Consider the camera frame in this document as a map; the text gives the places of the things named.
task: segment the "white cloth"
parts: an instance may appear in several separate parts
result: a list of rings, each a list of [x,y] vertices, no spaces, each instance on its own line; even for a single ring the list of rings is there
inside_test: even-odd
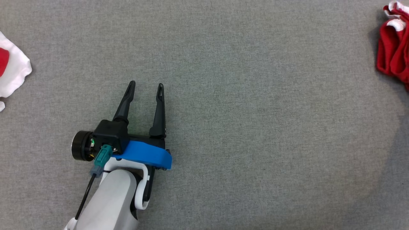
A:
[[[32,69],[30,59],[2,32],[0,32],[0,48],[10,53],[7,67],[0,77],[0,97],[8,97],[23,84],[25,77],[31,73]],[[0,111],[4,107],[4,103],[0,103]]]

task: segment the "teal connector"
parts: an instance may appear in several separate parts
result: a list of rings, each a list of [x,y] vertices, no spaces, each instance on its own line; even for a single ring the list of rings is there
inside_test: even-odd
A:
[[[104,144],[94,160],[94,166],[91,169],[90,174],[96,174],[97,177],[100,177],[100,175],[103,173],[105,164],[109,161],[112,154],[112,147],[110,145]]]
[[[94,160],[94,165],[104,168],[105,164],[109,161],[113,153],[112,147],[104,144]]]

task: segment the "white fabric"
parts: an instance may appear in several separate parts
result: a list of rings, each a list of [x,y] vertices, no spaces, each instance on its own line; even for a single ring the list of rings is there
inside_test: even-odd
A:
[[[2,32],[0,32],[0,48],[10,53],[9,63],[0,77],[0,97],[8,97],[23,84],[24,78],[31,73],[32,69],[30,59]]]
[[[400,19],[400,15],[394,15],[391,13],[391,11],[393,9],[397,9],[397,10],[401,10],[407,14],[409,14],[409,7],[404,6],[402,3],[398,2],[398,1],[392,1],[389,3],[388,6],[389,10],[384,10],[386,16],[390,20],[387,25],[388,26],[393,26],[395,28],[396,31],[402,31],[404,28],[406,28],[406,23]]]

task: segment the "gray fabric surface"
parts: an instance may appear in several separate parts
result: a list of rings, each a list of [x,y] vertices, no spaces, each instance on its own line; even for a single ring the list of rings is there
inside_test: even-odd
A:
[[[364,3],[3,1],[33,72],[2,99],[0,229],[75,215],[91,164],[72,137],[130,80],[132,133],[165,85],[174,159],[140,229],[409,228],[409,95],[374,68],[388,2]]]

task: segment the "red and white cloth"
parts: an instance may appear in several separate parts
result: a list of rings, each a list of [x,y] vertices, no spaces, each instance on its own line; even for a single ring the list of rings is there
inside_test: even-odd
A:
[[[0,32],[0,97],[10,96],[31,70],[30,59]],[[0,111],[4,108],[0,101]]]
[[[383,10],[389,20],[380,28],[377,68],[400,79],[409,91],[409,7],[392,1]]]

